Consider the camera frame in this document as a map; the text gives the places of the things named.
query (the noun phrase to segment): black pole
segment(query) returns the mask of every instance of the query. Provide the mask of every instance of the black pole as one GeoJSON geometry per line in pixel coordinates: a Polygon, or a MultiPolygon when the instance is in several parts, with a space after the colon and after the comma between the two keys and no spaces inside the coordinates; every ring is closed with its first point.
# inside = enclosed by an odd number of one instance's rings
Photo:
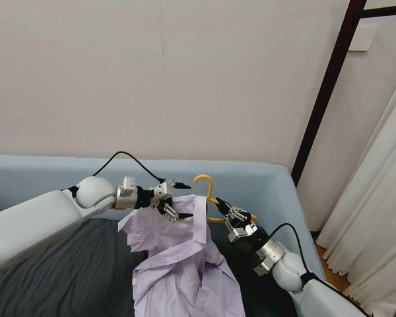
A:
{"type": "Polygon", "coordinates": [[[337,36],[333,53],[331,54],[329,64],[325,71],[310,120],[306,127],[305,134],[302,138],[298,155],[292,169],[292,179],[295,186],[298,185],[302,171],[304,170],[315,136],[317,135],[318,128],[323,119],[325,109],[327,108],[331,94],[335,88],[337,78],[339,77],[350,43],[352,42],[356,27],[358,26],[359,13],[364,9],[365,2],[366,0],[350,0],[349,2],[341,30],[337,36]]]}
{"type": "Polygon", "coordinates": [[[374,17],[388,17],[396,15],[396,5],[393,7],[366,9],[363,10],[358,16],[359,18],[374,18],[374,17]]]}

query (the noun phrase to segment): white wall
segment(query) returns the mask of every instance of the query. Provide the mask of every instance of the white wall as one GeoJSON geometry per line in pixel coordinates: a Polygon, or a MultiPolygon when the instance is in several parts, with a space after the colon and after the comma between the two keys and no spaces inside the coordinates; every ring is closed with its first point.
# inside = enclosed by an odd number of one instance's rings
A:
{"type": "Polygon", "coordinates": [[[0,1],[0,153],[293,165],[346,0],[0,1]]]}
{"type": "Polygon", "coordinates": [[[312,230],[328,219],[396,87],[396,17],[369,23],[378,24],[370,51],[348,53],[298,186],[312,230]]]}

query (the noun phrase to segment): dark gray fabric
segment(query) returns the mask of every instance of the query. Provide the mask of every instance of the dark gray fabric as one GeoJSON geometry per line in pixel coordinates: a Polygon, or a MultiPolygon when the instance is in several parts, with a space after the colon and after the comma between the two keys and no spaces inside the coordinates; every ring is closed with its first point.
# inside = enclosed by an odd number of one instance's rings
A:
{"type": "Polygon", "coordinates": [[[0,317],[133,316],[130,253],[117,222],[94,219],[25,262],[0,271],[0,317]]]}
{"type": "MultiPolygon", "coordinates": [[[[292,299],[271,275],[254,274],[255,256],[229,245],[224,224],[209,226],[240,284],[246,316],[296,316],[292,299]]],[[[116,221],[87,221],[47,250],[0,271],[0,317],[133,316],[132,271],[147,254],[130,251],[116,221]]]]}

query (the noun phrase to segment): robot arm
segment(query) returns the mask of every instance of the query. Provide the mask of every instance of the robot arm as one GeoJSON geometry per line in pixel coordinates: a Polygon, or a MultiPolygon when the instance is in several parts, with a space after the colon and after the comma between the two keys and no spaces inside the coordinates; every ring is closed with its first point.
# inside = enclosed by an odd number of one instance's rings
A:
{"type": "Polygon", "coordinates": [[[171,221],[182,218],[172,208],[175,188],[188,188],[174,180],[144,190],[125,177],[115,188],[91,176],[76,186],[55,190],[0,211],[0,269],[16,265],[39,249],[67,236],[82,222],[109,208],[155,207],[171,221]]]}
{"type": "MultiPolygon", "coordinates": [[[[302,253],[299,256],[290,252],[280,242],[271,239],[286,224],[279,226],[268,236],[264,230],[251,223],[250,213],[233,207],[220,198],[217,200],[218,210],[224,215],[229,230],[230,243],[239,250],[247,247],[247,253],[251,251],[259,256],[259,263],[254,271],[258,276],[271,271],[277,284],[289,292],[303,317],[367,316],[333,286],[310,272],[303,262],[302,253]]],[[[294,232],[299,241],[298,234],[295,230],[294,232]]]]}

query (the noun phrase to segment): purple cloth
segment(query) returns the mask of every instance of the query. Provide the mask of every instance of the purple cloth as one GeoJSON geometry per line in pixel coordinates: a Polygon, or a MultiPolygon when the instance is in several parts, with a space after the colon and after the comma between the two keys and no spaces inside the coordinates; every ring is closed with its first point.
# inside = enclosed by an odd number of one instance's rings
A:
{"type": "Polygon", "coordinates": [[[193,217],[172,223],[142,208],[119,222],[132,252],[149,252],[133,271],[135,316],[245,316],[239,284],[211,240],[206,197],[173,197],[173,208],[193,217]]]}

